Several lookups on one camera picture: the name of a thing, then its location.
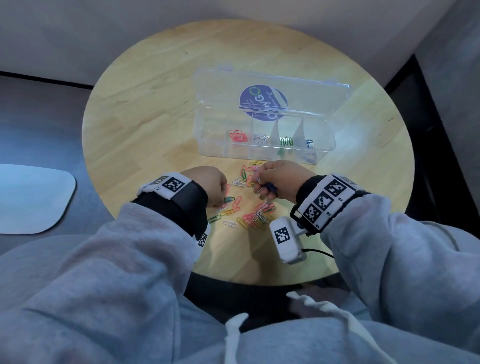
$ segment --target black cable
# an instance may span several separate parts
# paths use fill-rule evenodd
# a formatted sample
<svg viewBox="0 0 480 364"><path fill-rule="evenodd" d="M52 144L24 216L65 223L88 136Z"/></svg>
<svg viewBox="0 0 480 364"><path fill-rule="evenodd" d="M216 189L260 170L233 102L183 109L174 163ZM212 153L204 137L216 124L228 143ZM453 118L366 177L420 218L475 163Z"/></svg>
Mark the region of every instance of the black cable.
<svg viewBox="0 0 480 364"><path fill-rule="evenodd" d="M329 253L326 253L326 252L322 252L321 250L317 250L317 249L302 249L303 252L316 252L316 253L322 253L322 254L325 254L325 255L328 255L330 258L333 258L333 255L329 254Z"/></svg>

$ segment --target person's left arm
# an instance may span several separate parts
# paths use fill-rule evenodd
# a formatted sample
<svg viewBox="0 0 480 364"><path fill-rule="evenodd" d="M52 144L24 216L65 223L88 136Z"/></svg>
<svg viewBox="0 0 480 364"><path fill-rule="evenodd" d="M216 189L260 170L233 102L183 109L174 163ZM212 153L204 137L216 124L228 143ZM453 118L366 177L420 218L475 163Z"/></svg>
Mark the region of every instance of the person's left arm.
<svg viewBox="0 0 480 364"><path fill-rule="evenodd" d="M172 201L141 194L81 244L51 284L2 313L0 362L123 362L144 350L143 334L151 330L158 345L148 354L174 361L180 348L177 295L195 260L198 232L191 226L202 225L192 219L206 219L207 203L222 202L226 185L217 169L203 168L183 173L198 181L202 216L186 216Z"/></svg>

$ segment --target hand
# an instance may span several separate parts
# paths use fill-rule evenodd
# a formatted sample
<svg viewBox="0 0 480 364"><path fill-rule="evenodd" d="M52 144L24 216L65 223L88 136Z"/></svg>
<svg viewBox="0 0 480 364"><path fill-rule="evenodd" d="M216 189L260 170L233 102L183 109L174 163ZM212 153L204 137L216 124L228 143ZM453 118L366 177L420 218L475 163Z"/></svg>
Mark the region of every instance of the hand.
<svg viewBox="0 0 480 364"><path fill-rule="evenodd" d="M254 173L252 181L256 183L254 186L255 193L258 193L262 185L267 182L273 183L277 188L276 195L275 193L270 192L266 187L262 189L260 192L260 198L262 200L268 197L271 201L279 197L296 204L297 192L300 187L314 176L316 176L315 173L302 167L300 164L289 160L276 160L262 165Z"/></svg>
<svg viewBox="0 0 480 364"><path fill-rule="evenodd" d="M215 167L195 167L184 170L185 177L197 182L208 195L207 207L220 207L225 203L227 193L227 178Z"/></svg>

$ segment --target white drawstring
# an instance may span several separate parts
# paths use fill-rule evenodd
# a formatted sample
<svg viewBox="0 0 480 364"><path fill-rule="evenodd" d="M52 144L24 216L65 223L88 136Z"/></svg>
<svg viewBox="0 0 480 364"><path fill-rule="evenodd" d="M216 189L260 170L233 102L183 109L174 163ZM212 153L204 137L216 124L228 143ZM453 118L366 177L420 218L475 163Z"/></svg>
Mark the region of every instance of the white drawstring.
<svg viewBox="0 0 480 364"><path fill-rule="evenodd" d="M240 327L248 318L248 314L240 314L227 321L227 337L225 337L225 364L237 364L237 348L240 341Z"/></svg>
<svg viewBox="0 0 480 364"><path fill-rule="evenodd" d="M294 300L299 300L304 303L305 306L318 308L320 311L329 313L329 314L339 314L347 319L348 329L362 339L364 339L367 344L369 344L372 349L378 352L382 357L386 359L386 362L389 364L396 364L396 361L390 357L386 352L384 352L376 343L375 339L370 335L366 328L362 326L360 322L348 311L339 309L333 303L328 301L315 302L314 299L310 296L299 296L296 292L287 293L287 297L290 297Z"/></svg>

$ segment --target wood grain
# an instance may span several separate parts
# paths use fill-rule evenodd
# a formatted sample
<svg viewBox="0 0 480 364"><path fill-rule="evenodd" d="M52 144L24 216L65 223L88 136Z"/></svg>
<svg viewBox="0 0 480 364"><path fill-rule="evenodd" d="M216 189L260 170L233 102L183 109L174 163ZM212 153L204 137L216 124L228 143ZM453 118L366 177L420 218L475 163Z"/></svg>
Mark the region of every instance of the wood grain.
<svg viewBox="0 0 480 364"><path fill-rule="evenodd" d="M104 72L88 101L83 147L88 172L102 201L117 216L137 188L163 172L214 165L229 181L248 161L204 157L192 129L200 104L193 72L228 64L236 70L350 84L354 93L330 119L337 148L316 166L318 174L340 173L405 211L413 185L414 158L405 124L390 97L359 65L303 33L246 20L206 21L166 30L136 44ZM259 200L251 189L241 212ZM278 201L276 217L292 204ZM209 216L216 213L209 211ZM338 272L333 259L308 253L305 262L282 264L269 230L246 231L213 223L212 235L194 271L208 277L257 285L286 285ZM305 247L329 251L319 237Z"/></svg>

